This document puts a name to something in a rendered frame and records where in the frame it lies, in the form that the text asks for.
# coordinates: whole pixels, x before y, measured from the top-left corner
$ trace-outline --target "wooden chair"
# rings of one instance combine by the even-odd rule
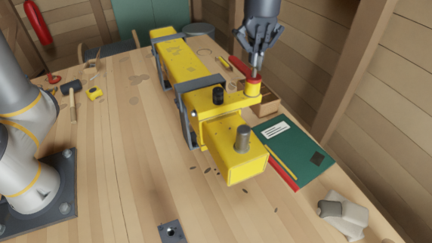
[[[126,51],[141,48],[140,40],[138,39],[137,32],[135,29],[132,30],[133,38],[120,42],[114,42],[112,44],[104,45],[97,48],[89,49],[85,43],[79,43],[78,45],[78,62],[79,64],[85,63],[87,60],[96,58],[97,52],[100,48],[100,58],[110,57],[115,54],[119,54]]]

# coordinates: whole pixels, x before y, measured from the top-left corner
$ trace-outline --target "mallet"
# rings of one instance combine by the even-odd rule
[[[76,108],[75,108],[75,97],[74,93],[78,92],[82,89],[82,84],[79,79],[76,79],[74,81],[70,81],[69,83],[66,83],[64,85],[60,86],[60,91],[63,95],[69,94],[69,101],[70,101],[70,122],[72,124],[76,124]]]

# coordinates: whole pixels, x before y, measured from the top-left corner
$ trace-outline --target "tabletop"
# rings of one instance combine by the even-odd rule
[[[187,43],[211,73],[220,73],[227,81],[242,77],[214,60],[227,60],[228,53],[208,36],[189,38]],[[297,193],[271,166],[227,187],[208,151],[189,151],[174,92],[162,91],[150,47],[101,63],[94,79],[82,74],[82,66],[55,73],[63,77],[57,86],[82,80],[83,90],[75,94],[78,124],[70,124],[69,97],[57,92],[60,115],[35,154],[42,158],[77,148],[78,218],[8,242],[161,242],[156,227],[179,219],[192,243],[345,243],[346,238],[315,213],[317,202],[330,189],[369,209],[366,237],[358,242],[403,242],[337,164]],[[45,89],[54,86],[45,77],[32,82]],[[90,101],[85,90],[94,85],[103,96]],[[249,108],[242,116],[255,126],[281,113],[303,129],[282,106],[266,118],[257,118]]]

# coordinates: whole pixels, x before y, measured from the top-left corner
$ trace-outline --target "cardboard box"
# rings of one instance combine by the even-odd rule
[[[245,89],[245,80],[237,82],[237,90],[242,91]],[[261,82],[261,94],[263,100],[261,103],[251,106],[252,111],[257,115],[258,118],[273,114],[278,111],[280,105],[280,99]]]
[[[96,58],[90,59],[84,63],[84,69],[82,70],[85,74],[92,74],[98,72],[100,68],[100,48],[97,52]]]

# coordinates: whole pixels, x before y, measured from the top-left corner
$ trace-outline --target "green cabinet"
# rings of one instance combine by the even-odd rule
[[[141,46],[150,45],[149,31],[173,26],[181,32],[190,23],[188,0],[111,0],[122,40],[137,31]]]

